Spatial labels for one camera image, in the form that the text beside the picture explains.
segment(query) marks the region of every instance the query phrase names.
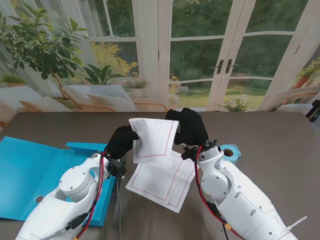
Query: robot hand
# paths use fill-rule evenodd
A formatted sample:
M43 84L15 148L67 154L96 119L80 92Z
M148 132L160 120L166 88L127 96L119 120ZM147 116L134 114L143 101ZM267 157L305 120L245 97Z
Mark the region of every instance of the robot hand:
M132 131L130 125L120 126L114 131L105 150L112 159L121 159L132 149L134 140L138 139L138 134L135 131Z
M207 143L208 133L201 116L197 112L186 107L181 112L170 109L165 119L179 121L180 132L177 131L175 134L175 144L203 146Z

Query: wire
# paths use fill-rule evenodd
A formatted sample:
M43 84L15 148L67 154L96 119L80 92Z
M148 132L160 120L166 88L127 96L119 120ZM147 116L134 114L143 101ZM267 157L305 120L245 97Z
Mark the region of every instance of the wire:
M222 227L223 227L223 231L224 231L224 235L225 235L226 240L229 240L225 225L222 224Z
M105 156L106 152L104 151L102 154L101 154L101 157L100 157L100 163L99 163L99 178L98 178L98 182L97 182L97 188L95 190L95 198L93 200L93 203L89 209L89 211L87 213L89 213L89 217L88 217L88 220L86 221L86 224L84 226L84 228L81 230L81 232L76 236L77 239L79 239L83 234L84 232L87 230L87 228L89 227L89 224L90 224L90 221L92 219L92 216L94 215L94 211L95 211L95 207L96 207L96 204L97 204L97 201L100 197L100 194L101 194L101 189L102 189L102 183L103 183L103 179L104 179L104 156Z
M119 189L120 189L119 177L120 176L118 175L116 178L116 198L118 200L118 205L119 205L119 239L118 240L121 240L121 203L120 203L120 197L119 197Z
M216 215L211 209L210 207L208 206L207 204L207 201L204 197L204 194L202 193L202 190L201 190L201 185L200 185L200 181L199 181L199 172L198 172L198 159L199 159L199 154L202 150L203 146L199 146L197 152L196 152L196 155L195 155L195 160L194 160L194 172L195 172L195 181L196 181L196 185L197 185L197 188L198 188L198 191L199 191L199 194L200 194L200 197L201 197L201 200L203 202L203 204L206 206L206 208L209 210L209 212L216 218L219 220L220 223L223 224L223 226L225 226L227 224L227 222L225 222L221 217L219 217L218 215ZM238 233L236 233L232 228L230 228L230 231L235 234L237 237L243 239Z

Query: dark brown table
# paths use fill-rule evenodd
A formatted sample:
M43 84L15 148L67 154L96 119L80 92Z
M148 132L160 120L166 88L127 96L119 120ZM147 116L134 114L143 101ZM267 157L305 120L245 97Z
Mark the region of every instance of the dark brown table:
M320 136L305 116L291 112L203 112L211 140L236 144L239 169L272 200L283 221L308 219L292 232L299 240L319 239ZM48 112L18 113L0 134L65 148L66 142L106 143L129 118L164 118L165 113ZM182 152L182 148L173 147ZM220 223L203 206L192 181L179 214L125 188L136 165L128 154L126 178L120 187L123 240L224 240ZM23 222L0 219L0 239L13 240ZM229 239L236 237L228 232ZM90 227L83 240L116 240L118 205L115 190L103 227Z

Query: lined paper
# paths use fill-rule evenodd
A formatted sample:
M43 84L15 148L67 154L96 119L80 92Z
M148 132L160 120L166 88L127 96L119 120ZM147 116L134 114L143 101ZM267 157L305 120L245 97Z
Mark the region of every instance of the lined paper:
M194 163L171 151L165 160L139 163L126 188L179 213L194 176Z
M149 163L170 158L178 121L131 118L132 130L139 135L133 141L133 163Z

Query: blue folder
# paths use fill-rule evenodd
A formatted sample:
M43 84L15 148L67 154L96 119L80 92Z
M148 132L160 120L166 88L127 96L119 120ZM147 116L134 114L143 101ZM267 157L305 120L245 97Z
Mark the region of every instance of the blue folder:
M68 142L70 149L59 149L30 141L5 137L0 142L0 218L25 221L37 206L36 198L54 190L61 176L81 165L105 143ZM115 177L102 185L90 226L105 222Z

